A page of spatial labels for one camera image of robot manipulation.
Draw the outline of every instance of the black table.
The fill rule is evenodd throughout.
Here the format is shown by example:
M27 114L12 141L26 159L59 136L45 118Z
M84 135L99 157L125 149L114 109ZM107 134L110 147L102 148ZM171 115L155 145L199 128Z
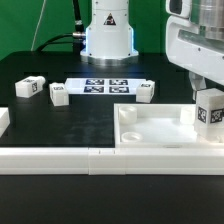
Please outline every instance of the black table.
M165 55L108 69L71 53L17 52L0 62L0 106L11 118L0 147L114 147L113 104L135 103L135 96L75 95L69 107L56 108L47 84L30 99L16 98L15 82L30 75L45 76L47 84L68 77L151 79L153 103L192 103L188 73ZM222 176L0 176L4 224L219 224L223 211Z
M43 75L44 91L29 98L15 96L15 82ZM0 63L0 105L9 107L11 125L0 146L114 147L114 103L135 103L134 95L73 95L68 107L54 107L48 85L67 78L143 78L156 81L152 103L191 103L188 73L165 55L142 55L139 63L103 68L81 63L71 53L18 52Z

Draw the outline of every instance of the white plastic block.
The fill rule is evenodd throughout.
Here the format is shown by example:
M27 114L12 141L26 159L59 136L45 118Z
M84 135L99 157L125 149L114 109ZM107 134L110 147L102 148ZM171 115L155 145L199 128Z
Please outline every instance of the white plastic block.
M29 98L43 90L45 78L42 76L29 76L15 84L16 96Z
M223 175L223 148L125 149L126 174Z
M155 82L145 81L136 89L136 102L150 103L155 91Z
M10 124L8 108L0 108L0 137Z
M52 83L49 89L54 106L69 105L68 91L63 83Z
M0 174L88 174L88 148L0 148Z
M202 90L197 93L195 131L213 141L224 135L224 92L218 89Z

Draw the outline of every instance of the green wall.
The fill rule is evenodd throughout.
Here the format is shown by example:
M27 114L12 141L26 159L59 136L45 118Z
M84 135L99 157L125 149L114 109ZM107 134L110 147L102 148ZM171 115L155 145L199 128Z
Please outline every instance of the green wall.
M85 27L91 21L91 0L79 0ZM31 49L43 0L0 0L0 59L14 51ZM140 52L164 52L165 0L130 0L130 24L135 48ZM74 31L72 0L47 0L35 48L46 40ZM71 50L50 46L47 50Z

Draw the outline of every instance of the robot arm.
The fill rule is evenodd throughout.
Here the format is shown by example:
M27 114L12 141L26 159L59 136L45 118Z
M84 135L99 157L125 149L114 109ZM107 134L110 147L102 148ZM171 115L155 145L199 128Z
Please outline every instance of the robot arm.
M168 59L190 71L194 91L204 78L224 85L224 1L167 0L166 9Z
M137 58L128 8L129 0L92 0L92 22L86 29L82 61L116 66Z

